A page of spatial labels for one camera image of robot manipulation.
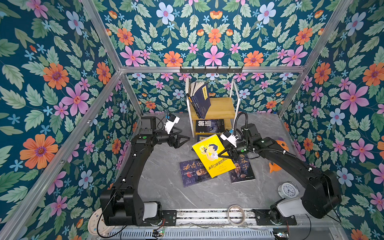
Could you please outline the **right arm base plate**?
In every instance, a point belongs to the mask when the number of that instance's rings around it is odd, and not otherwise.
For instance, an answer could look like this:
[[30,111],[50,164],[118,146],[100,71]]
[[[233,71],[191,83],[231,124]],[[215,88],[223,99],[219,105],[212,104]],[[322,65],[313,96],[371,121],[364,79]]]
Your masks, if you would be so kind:
[[275,210],[252,209],[258,226],[296,226],[294,216],[283,217]]

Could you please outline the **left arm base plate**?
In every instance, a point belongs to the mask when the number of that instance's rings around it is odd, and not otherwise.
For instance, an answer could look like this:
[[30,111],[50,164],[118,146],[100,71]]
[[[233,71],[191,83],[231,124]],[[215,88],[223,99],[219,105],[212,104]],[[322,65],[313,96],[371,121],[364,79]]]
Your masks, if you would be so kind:
[[162,225],[166,226],[166,227],[176,226],[177,217],[178,217],[178,211],[176,211],[176,210],[163,210],[162,211],[162,218],[164,220],[164,223]]

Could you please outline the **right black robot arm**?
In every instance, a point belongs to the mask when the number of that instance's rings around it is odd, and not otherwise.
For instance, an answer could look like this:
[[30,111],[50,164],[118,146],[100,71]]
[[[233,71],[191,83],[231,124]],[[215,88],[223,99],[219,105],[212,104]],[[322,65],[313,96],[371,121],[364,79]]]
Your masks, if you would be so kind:
[[263,138],[254,124],[242,126],[241,131],[242,140],[238,140],[229,131],[221,134],[220,139],[225,149],[219,151],[220,157],[238,160],[241,154],[259,154],[281,167],[305,189],[302,196],[284,198],[271,205],[267,217],[271,223],[279,225],[286,218],[304,214],[322,219],[341,203],[341,188],[334,172],[311,167],[285,150],[277,141],[270,137]]

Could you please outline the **navy book yellow label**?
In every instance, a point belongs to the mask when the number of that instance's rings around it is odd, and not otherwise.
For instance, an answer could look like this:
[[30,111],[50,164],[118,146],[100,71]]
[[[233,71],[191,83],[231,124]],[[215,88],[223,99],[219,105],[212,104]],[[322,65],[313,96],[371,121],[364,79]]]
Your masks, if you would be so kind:
[[200,81],[200,82],[193,82],[191,84],[191,89],[190,89],[190,92],[189,92],[189,100],[190,100],[190,103],[192,104],[197,116],[201,119],[202,115],[201,115],[201,111],[200,111],[200,107],[199,107],[199,101],[197,99],[197,93],[198,91],[200,90],[200,88],[202,88],[204,86],[204,82]]

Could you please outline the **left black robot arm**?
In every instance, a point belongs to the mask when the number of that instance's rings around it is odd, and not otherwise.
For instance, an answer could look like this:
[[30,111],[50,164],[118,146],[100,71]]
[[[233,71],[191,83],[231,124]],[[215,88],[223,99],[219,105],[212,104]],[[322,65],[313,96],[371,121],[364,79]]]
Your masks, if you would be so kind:
[[190,139],[179,132],[168,134],[166,131],[140,134],[132,139],[123,170],[113,186],[100,196],[102,215],[107,226],[143,226],[163,220],[161,203],[144,202],[140,197],[140,178],[155,145],[166,143],[177,149]]

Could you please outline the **yellow cartoon cover book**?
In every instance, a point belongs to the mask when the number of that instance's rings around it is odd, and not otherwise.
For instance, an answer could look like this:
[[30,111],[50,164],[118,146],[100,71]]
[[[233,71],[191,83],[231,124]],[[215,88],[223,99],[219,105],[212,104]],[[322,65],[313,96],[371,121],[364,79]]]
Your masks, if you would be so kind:
[[211,178],[234,170],[235,164],[228,158],[221,139],[213,134],[192,146],[194,152],[203,163]]

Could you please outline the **black wolf cover book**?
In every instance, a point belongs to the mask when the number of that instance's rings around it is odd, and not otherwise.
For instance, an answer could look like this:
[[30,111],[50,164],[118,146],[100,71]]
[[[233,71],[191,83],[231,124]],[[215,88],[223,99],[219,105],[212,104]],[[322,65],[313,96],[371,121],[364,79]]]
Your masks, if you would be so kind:
[[224,119],[196,120],[197,133],[222,133],[225,130]]

